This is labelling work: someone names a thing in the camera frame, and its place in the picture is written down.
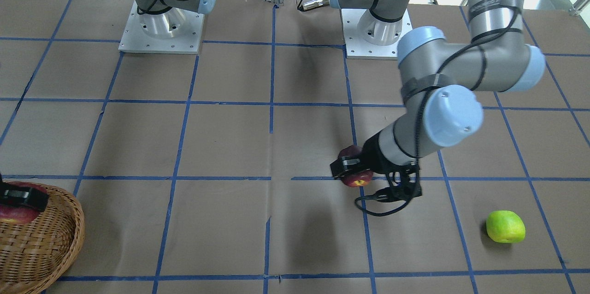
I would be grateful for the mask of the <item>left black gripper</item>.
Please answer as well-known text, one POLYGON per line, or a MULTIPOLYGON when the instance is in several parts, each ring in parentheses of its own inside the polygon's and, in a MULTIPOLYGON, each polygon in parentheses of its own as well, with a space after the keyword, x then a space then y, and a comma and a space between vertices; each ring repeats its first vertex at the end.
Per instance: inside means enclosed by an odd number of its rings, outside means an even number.
POLYGON ((371 171, 385 175, 389 185, 370 196, 378 202, 410 201, 422 196, 419 166, 414 163, 396 165, 381 152, 378 136, 365 141, 360 155, 339 156, 330 164, 331 177, 343 179, 349 175, 371 171))

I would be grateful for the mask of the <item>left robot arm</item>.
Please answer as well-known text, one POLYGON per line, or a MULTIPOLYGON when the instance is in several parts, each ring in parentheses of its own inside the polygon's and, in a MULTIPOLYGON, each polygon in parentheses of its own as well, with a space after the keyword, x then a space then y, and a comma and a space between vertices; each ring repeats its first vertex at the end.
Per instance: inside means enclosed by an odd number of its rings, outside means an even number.
POLYGON ((363 147, 341 150, 331 176, 347 186, 383 174, 388 187, 363 197, 409 203, 422 194, 419 160, 473 135, 483 123, 476 91, 520 92, 544 74, 542 51, 525 44, 523 0, 468 0, 468 44, 449 43, 437 27, 409 31, 398 45, 406 112, 363 147))

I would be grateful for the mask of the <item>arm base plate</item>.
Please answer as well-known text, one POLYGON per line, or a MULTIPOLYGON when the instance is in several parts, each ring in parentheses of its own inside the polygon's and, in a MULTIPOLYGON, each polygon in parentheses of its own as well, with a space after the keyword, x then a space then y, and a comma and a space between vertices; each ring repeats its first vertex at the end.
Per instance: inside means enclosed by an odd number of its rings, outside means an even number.
POLYGON ((397 60, 400 39, 413 30, 408 10, 400 21, 377 20, 367 9, 341 9, 346 57, 397 60))
POLYGON ((205 15, 172 8, 140 13, 134 2, 118 49, 130 54, 190 54, 200 51, 205 15))

